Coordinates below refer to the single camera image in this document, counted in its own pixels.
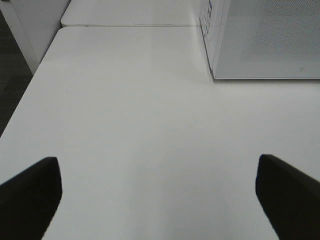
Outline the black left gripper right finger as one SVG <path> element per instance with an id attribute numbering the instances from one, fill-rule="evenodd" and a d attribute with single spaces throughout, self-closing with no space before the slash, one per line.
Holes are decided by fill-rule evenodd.
<path id="1" fill-rule="evenodd" d="M 320 238 L 320 183 L 271 154 L 259 157 L 255 194 L 280 240 Z"/>

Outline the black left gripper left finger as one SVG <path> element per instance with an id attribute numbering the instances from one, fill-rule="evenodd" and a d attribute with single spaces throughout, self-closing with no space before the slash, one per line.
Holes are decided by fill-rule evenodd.
<path id="1" fill-rule="evenodd" d="M 58 159 L 46 157 L 0 185 L 0 238 L 41 240 L 63 194 Z"/>

